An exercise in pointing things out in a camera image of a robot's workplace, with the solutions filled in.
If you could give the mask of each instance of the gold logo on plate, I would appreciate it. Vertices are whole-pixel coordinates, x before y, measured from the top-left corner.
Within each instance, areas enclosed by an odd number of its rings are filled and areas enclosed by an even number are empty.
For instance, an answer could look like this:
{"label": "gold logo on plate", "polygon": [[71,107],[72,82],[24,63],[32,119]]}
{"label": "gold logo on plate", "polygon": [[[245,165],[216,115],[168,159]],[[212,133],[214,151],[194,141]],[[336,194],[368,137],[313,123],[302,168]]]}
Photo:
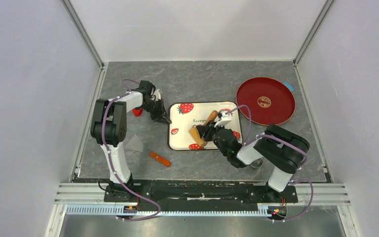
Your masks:
{"label": "gold logo on plate", "polygon": [[268,108],[271,106],[271,100],[266,96],[261,96],[258,98],[258,105],[262,108]]}

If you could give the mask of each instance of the metal scraper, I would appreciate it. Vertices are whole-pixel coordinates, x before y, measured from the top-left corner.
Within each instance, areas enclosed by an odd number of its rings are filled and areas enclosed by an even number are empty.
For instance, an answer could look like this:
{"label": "metal scraper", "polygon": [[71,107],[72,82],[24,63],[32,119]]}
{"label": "metal scraper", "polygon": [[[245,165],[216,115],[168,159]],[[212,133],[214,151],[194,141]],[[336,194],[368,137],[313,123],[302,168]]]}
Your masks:
{"label": "metal scraper", "polygon": [[125,146],[128,149],[141,152],[143,154],[146,154],[150,156],[151,158],[157,160],[159,163],[165,165],[165,166],[171,166],[171,162],[165,159],[164,157],[156,154],[155,152],[151,151],[149,148],[147,148],[142,141],[140,141],[139,137],[137,135],[134,135],[130,141]]}

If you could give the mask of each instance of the strawberry illustration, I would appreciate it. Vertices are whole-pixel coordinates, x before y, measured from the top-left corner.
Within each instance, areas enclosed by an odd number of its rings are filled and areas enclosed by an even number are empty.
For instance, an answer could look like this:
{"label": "strawberry illustration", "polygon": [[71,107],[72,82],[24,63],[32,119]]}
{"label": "strawberry illustration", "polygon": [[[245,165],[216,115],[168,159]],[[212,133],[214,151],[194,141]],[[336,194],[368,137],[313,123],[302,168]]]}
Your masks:
{"label": "strawberry illustration", "polygon": [[233,131],[233,135],[236,137],[237,140],[240,140],[240,133]]}
{"label": "strawberry illustration", "polygon": [[223,112],[223,111],[231,111],[231,109],[222,109],[219,111],[219,113]]}
{"label": "strawberry illustration", "polygon": [[180,104],[178,107],[178,111],[180,114],[186,114],[189,113],[194,108],[194,104],[192,103],[183,103]]}
{"label": "strawberry illustration", "polygon": [[197,143],[191,144],[188,148],[190,150],[202,150],[203,149],[203,147],[199,146]]}
{"label": "strawberry illustration", "polygon": [[172,129],[172,130],[171,130],[171,134],[172,134],[172,135],[177,134],[178,130],[179,130],[178,128],[174,128],[174,129]]}

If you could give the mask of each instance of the wooden handle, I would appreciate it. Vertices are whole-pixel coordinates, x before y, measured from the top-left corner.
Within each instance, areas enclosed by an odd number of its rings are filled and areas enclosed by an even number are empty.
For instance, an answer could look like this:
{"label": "wooden handle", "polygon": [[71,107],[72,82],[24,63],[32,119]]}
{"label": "wooden handle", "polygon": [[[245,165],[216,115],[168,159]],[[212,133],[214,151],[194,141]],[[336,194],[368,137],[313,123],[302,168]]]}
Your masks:
{"label": "wooden handle", "polygon": [[150,152],[149,153],[149,156],[155,160],[157,160],[157,162],[167,166],[167,167],[170,167],[171,166],[171,162],[168,161],[167,159],[165,159],[164,157],[154,153],[154,152]]}
{"label": "wooden handle", "polygon": [[204,125],[206,125],[208,122],[212,121],[212,120],[215,120],[217,115],[219,115],[219,112],[217,112],[216,110],[213,110],[210,115],[208,116],[207,120],[205,121]]}
{"label": "wooden handle", "polygon": [[194,139],[194,141],[201,147],[204,147],[205,145],[207,145],[207,142],[204,141],[204,139],[202,139],[200,137],[200,134],[198,133],[198,130],[197,128],[194,126],[192,127],[190,130],[189,130],[189,134],[191,135],[191,137]]}

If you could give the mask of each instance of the blue object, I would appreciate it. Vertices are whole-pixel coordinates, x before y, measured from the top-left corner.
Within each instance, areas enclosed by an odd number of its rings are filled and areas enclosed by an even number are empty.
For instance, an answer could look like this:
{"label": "blue object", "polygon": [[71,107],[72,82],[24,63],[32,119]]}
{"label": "blue object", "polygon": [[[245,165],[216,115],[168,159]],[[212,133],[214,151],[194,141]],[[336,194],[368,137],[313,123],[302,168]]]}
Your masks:
{"label": "blue object", "polygon": [[285,85],[290,91],[293,91],[293,90],[294,90],[294,87],[292,87],[290,84],[288,84],[288,82],[284,82],[284,85]]}

